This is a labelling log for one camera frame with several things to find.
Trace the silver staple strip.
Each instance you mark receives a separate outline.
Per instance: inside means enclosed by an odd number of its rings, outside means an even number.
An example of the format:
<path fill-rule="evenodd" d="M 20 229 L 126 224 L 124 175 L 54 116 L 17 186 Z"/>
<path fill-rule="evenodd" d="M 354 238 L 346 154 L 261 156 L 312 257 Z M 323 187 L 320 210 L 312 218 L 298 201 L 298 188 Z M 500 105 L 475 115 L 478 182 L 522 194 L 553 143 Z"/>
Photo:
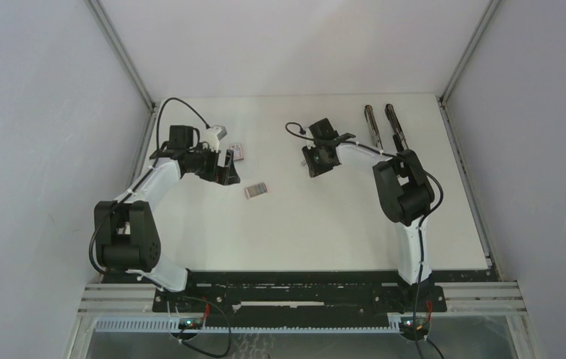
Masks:
<path fill-rule="evenodd" d="M 252 186 L 250 186 L 250 187 L 247 187 L 247 188 L 246 188 L 246 194 L 247 194 L 247 197 L 248 197 L 248 198 L 252 198 L 252 197 L 258 196 L 258 195 L 256 194 L 255 185 L 252 185 Z"/>
<path fill-rule="evenodd" d="M 257 195 L 265 194 L 267 192 L 267 188 L 264 183 L 259 183 L 258 185 L 255 186 L 255 189 Z"/>

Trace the staple box tray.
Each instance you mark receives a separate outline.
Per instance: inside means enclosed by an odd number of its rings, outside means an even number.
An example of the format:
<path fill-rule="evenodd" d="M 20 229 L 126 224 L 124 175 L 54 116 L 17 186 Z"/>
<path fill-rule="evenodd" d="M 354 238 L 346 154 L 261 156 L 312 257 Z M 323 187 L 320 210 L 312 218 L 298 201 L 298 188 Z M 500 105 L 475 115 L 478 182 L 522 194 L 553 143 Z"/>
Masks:
<path fill-rule="evenodd" d="M 255 185 L 250 185 L 244 189 L 244 193 L 248 200 L 255 198 L 257 196 L 267 194 L 268 188 L 264 182 L 257 183 Z"/>

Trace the silver black staple remover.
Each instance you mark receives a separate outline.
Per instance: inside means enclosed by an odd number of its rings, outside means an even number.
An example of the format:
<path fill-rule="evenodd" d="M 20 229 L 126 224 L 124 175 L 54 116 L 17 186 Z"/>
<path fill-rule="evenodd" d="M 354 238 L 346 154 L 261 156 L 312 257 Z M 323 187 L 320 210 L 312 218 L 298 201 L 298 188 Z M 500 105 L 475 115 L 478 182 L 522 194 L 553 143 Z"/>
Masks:
<path fill-rule="evenodd" d="M 375 119 L 373 107 L 371 105 L 365 105 L 363 113 L 364 113 L 364 117 L 365 117 L 367 126 L 369 128 L 369 135 L 370 135 L 372 145 L 374 147 L 382 149 L 383 144 L 382 144 L 382 141 L 381 141 L 380 131 L 379 131 L 376 119 Z"/>

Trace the black stapler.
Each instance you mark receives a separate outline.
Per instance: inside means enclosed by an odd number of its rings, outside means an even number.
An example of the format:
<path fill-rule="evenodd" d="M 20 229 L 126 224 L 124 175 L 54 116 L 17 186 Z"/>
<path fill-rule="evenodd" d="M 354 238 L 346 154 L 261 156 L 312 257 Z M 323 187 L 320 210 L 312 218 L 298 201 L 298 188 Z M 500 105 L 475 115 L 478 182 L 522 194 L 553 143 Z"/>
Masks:
<path fill-rule="evenodd" d="M 406 138 L 401 127 L 401 124 L 396 116 L 395 109 L 392 104 L 386 104 L 384 108 L 385 115 L 393 131 L 393 142 L 396 150 L 401 152 L 408 149 Z"/>

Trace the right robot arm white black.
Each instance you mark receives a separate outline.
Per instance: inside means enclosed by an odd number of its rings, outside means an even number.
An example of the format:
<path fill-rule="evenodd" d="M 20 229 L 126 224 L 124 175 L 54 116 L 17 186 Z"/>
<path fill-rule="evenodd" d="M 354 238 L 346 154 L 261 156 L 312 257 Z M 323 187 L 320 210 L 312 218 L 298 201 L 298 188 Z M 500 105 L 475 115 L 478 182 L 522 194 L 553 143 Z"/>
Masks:
<path fill-rule="evenodd" d="M 405 283 L 397 294 L 402 308 L 416 311 L 428 299 L 420 284 L 431 274 L 428 263 L 428 217 L 442 198 L 435 199 L 433 185 L 439 182 L 423 169 L 412 150 L 386 153 L 378 147 L 355 140 L 351 133 L 340 135 L 327 118 L 310 126 L 299 123 L 297 132 L 286 131 L 307 142 L 301 151 L 310 177 L 317 177 L 337 166 L 349 166 L 372 175 L 383 214 L 395 224 L 398 236 L 398 273 Z"/>

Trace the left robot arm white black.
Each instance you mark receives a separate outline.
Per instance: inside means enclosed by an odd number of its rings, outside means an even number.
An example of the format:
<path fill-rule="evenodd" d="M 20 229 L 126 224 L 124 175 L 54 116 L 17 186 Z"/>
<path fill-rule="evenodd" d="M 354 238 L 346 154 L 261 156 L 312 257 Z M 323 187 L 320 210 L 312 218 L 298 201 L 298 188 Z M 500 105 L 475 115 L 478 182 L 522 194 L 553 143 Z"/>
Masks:
<path fill-rule="evenodd" d="M 220 150 L 226 134 L 223 126 L 172 125 L 168 140 L 152 152 L 151 165 L 133 185 L 113 200 L 98 202 L 88 253 L 99 273 L 145 278 L 171 292 L 170 302 L 182 312 L 198 305 L 200 293 L 187 284 L 188 269 L 162 253 L 153 212 L 186 174 L 219 185 L 240 182 L 233 151 Z"/>

